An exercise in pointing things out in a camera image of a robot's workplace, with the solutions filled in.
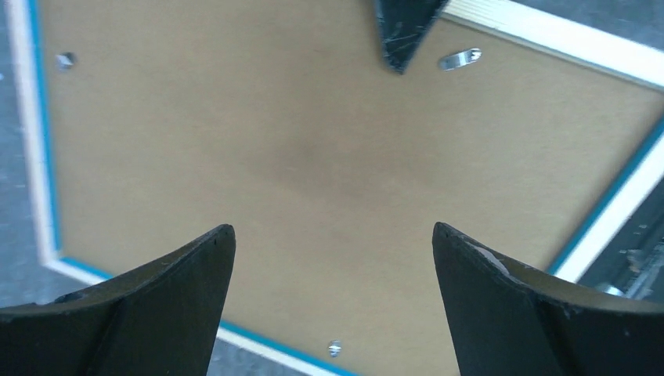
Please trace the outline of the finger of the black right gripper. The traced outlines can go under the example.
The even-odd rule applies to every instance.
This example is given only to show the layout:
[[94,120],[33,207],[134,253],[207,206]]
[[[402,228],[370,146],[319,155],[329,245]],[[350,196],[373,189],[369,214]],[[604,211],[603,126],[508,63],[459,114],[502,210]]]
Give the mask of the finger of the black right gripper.
[[448,0],[376,0],[381,54],[387,66],[404,74]]

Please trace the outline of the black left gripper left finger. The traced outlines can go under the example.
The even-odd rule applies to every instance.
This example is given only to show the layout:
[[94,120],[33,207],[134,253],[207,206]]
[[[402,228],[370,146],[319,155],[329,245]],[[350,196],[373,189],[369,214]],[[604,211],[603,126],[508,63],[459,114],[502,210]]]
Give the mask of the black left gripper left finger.
[[204,375],[233,271],[234,228],[55,301],[1,311],[4,375]]

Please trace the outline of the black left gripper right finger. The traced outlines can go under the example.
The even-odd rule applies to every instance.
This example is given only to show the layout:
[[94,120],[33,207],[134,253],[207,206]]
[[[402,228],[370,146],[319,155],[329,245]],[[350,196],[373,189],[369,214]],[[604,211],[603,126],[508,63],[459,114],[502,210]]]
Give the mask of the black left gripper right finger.
[[462,375],[662,374],[662,304],[551,276],[443,222],[432,248]]

